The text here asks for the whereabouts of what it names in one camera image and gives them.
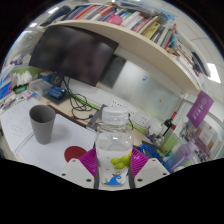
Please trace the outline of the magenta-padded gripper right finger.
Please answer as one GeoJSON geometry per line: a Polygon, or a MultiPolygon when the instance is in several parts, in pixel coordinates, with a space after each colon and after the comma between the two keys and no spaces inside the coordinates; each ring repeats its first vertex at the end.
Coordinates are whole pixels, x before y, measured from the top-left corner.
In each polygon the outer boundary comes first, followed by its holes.
{"type": "Polygon", "coordinates": [[[169,175],[169,172],[156,158],[148,158],[133,149],[130,160],[129,185],[131,189],[144,187],[169,175]]]}

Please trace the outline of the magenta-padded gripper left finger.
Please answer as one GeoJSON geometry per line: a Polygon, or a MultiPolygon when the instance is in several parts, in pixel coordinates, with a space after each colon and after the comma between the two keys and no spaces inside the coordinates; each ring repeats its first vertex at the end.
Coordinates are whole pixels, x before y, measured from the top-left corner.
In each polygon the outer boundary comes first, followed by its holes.
{"type": "Polygon", "coordinates": [[[97,181],[96,150],[86,151],[81,147],[68,147],[64,158],[67,162],[60,176],[78,186],[94,189],[97,181]]]}

